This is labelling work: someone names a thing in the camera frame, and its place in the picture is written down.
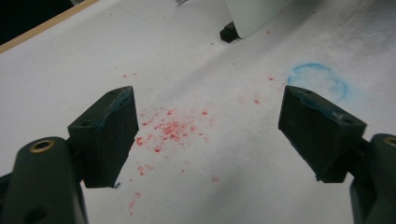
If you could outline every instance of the blue marker smudge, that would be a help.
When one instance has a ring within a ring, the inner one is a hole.
[[[331,102],[348,94],[348,85],[334,71],[321,63],[305,63],[291,70],[288,84],[316,92]]]

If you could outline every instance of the table surface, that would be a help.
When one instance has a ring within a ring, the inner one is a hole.
[[[102,0],[2,53],[0,175],[131,85],[138,141],[117,189],[84,189],[90,223],[353,223],[352,177],[317,182],[277,129],[283,90],[396,134],[396,2],[296,0],[227,44],[230,21],[225,0]]]

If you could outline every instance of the wooden edge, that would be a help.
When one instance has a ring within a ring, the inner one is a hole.
[[[20,43],[32,38],[35,35],[40,34],[41,32],[44,32],[51,28],[52,26],[60,23],[61,21],[65,21],[68,18],[72,17],[73,15],[77,14],[81,10],[83,10],[86,7],[89,7],[93,5],[94,3],[98,2],[99,0],[85,0],[82,3],[76,5],[75,7],[71,7],[67,9],[65,12],[55,16],[54,18],[45,21],[41,24],[39,24],[37,27],[27,31],[24,34],[21,34],[12,40],[8,41],[7,43],[3,44],[0,46],[0,54],[3,52],[6,52],[9,49],[14,48],[15,46],[19,45]]]

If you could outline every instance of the white tabletop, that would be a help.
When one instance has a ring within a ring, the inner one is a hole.
[[[396,2],[297,0],[227,44],[230,21],[225,0],[103,0],[2,53],[0,175],[131,85],[139,144],[118,189],[84,189],[91,224],[353,223],[352,177],[317,182],[277,129],[283,89],[332,100],[367,140],[396,134]]]

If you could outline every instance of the wooden trim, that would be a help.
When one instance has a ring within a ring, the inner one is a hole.
[[[41,32],[44,32],[51,28],[52,26],[60,23],[61,21],[65,21],[68,18],[72,17],[73,15],[77,14],[81,10],[85,9],[86,7],[89,7],[93,5],[94,3],[98,2],[99,0],[85,0],[82,3],[76,5],[75,7],[71,7],[67,9],[65,12],[57,15],[56,17],[45,21],[41,24],[39,24],[37,27],[33,28],[32,30],[27,31],[26,33],[19,35],[12,40],[8,41],[7,43],[3,44],[0,46],[0,54],[14,48],[15,46],[19,45],[20,43],[32,38],[35,35],[40,34]]]

